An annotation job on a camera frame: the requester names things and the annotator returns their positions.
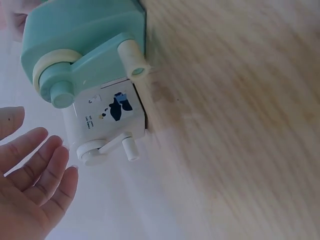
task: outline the wood grain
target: wood grain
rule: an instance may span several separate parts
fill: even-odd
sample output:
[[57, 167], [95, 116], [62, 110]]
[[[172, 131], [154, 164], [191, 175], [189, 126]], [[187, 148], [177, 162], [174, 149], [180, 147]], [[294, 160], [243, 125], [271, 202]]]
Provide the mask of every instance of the wood grain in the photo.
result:
[[319, 1], [142, 2], [145, 142], [187, 239], [320, 239]]

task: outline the finger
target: finger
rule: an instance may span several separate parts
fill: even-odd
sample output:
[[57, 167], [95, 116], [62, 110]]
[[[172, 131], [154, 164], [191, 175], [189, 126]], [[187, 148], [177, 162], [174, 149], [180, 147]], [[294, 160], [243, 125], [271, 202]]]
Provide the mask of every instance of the finger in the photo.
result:
[[32, 153], [48, 136], [48, 131], [37, 127], [15, 140], [0, 146], [0, 171], [6, 173]]
[[63, 146], [58, 147], [40, 179], [25, 190], [24, 195], [39, 206], [46, 203], [59, 185], [68, 160], [69, 151]]
[[0, 140], [19, 129], [25, 119], [23, 106], [0, 108]]
[[11, 172], [6, 176], [20, 191], [32, 186], [46, 169], [55, 150], [62, 145], [58, 136], [51, 136], [40, 149], [23, 165], [23, 167]]
[[60, 222], [73, 201], [77, 184], [78, 170], [73, 166], [69, 167], [65, 170], [59, 187], [56, 189], [52, 198], [41, 207], [51, 223], [52, 228]]

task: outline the round knob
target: round knob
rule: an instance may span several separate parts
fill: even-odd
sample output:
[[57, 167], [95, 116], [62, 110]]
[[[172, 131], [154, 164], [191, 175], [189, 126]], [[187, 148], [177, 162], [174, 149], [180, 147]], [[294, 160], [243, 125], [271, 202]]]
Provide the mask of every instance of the round knob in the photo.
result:
[[57, 82], [50, 89], [50, 97], [55, 108], [67, 108], [75, 101], [74, 86], [68, 81]]

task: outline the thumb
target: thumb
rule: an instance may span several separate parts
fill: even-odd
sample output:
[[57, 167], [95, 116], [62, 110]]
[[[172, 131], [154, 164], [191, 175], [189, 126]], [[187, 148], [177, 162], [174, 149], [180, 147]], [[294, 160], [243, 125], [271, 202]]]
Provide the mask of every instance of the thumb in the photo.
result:
[[0, 108], [0, 140], [18, 130], [25, 119], [23, 106]]

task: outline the label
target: label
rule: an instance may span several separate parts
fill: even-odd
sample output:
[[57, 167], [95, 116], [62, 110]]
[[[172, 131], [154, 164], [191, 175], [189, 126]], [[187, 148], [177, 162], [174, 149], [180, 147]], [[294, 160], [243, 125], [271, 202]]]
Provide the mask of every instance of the label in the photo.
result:
[[85, 117], [86, 127], [88, 129], [93, 129], [95, 127], [94, 121], [92, 120], [92, 116], [88, 115]]

